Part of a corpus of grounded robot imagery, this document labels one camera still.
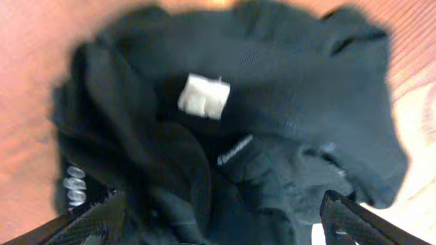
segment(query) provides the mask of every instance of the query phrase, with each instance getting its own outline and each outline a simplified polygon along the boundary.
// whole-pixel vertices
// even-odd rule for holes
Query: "folded clothing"
[[[60,151],[181,244],[310,244],[326,190],[386,208],[403,181],[388,58],[386,31],[352,8],[146,7],[75,51],[54,92]],[[222,114],[179,110],[189,74],[229,84]]]

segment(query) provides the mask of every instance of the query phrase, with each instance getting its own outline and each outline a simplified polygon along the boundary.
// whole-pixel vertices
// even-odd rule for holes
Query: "wooden table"
[[[50,90],[73,47],[125,10],[148,1],[0,1],[0,243],[49,221],[57,179]],[[317,15],[344,0],[290,0]],[[389,83],[410,171],[396,203],[375,211],[436,243],[436,1],[355,0],[392,30]],[[167,0],[170,11],[225,8],[226,0]]]

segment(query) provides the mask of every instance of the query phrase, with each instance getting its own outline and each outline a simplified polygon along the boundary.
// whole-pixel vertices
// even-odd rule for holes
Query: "brown wooden surface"
[[[79,41],[148,1],[0,1],[0,243],[55,217],[57,155],[49,93]],[[436,243],[436,1],[289,0],[317,15],[351,2],[392,30],[389,83],[399,138],[410,157],[401,194],[375,211]],[[223,8],[228,0],[167,0],[171,11]]]

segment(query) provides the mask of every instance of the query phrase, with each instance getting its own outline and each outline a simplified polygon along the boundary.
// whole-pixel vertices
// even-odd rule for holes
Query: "black garment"
[[[147,7],[75,52],[55,91],[60,149],[127,193],[148,244],[310,244],[326,190],[386,208],[403,181],[388,46],[349,8]],[[231,84],[221,120],[177,108],[188,74]]]

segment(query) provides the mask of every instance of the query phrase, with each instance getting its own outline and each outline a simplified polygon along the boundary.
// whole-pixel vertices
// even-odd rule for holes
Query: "wood grain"
[[[72,48],[144,0],[0,1],[0,243],[55,217],[57,149],[48,120],[52,86]],[[172,12],[221,9],[234,1],[167,0]],[[410,170],[396,203],[374,210],[436,243],[436,1],[289,0],[317,15],[344,4],[392,31],[389,84],[397,134]]]

